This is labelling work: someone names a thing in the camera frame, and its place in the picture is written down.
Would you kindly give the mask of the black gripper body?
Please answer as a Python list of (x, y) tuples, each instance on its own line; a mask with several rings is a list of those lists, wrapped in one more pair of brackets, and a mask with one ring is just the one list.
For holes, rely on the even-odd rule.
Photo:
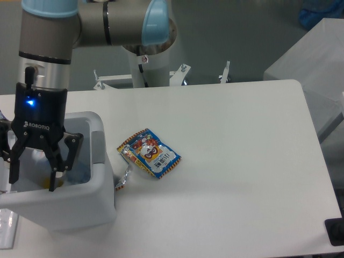
[(11, 128), (23, 147), (43, 150), (43, 142), (50, 147), (62, 139), (67, 89), (45, 89), (16, 84), (15, 117)]

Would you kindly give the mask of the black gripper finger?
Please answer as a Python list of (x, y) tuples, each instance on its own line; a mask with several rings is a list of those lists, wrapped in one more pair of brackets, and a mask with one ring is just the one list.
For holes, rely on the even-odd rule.
[(42, 150), (51, 167), (51, 174), (49, 179), (49, 191), (53, 192), (57, 188), (56, 173), (70, 171), (76, 162), (81, 146), (84, 140), (84, 135), (81, 133), (64, 132), (64, 144), (68, 148), (67, 157), (64, 160), (61, 155), (59, 141), (52, 142), (47, 135), (42, 135)]
[(20, 156), (25, 150), (29, 138), (27, 131), (17, 136), (17, 140), (12, 148), (8, 143), (8, 131), (12, 130), (11, 122), (1, 119), (1, 157), (10, 164), (9, 183), (14, 184), (19, 180)]

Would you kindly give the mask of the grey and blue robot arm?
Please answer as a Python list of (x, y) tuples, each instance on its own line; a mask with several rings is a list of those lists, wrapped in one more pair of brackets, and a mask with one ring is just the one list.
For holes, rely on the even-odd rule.
[(20, 156), (44, 152), (56, 175), (72, 169), (83, 142), (65, 130), (72, 51), (79, 46), (163, 44), (169, 38), (165, 1), (22, 1), (14, 118), (1, 118), (1, 193), (19, 179)]

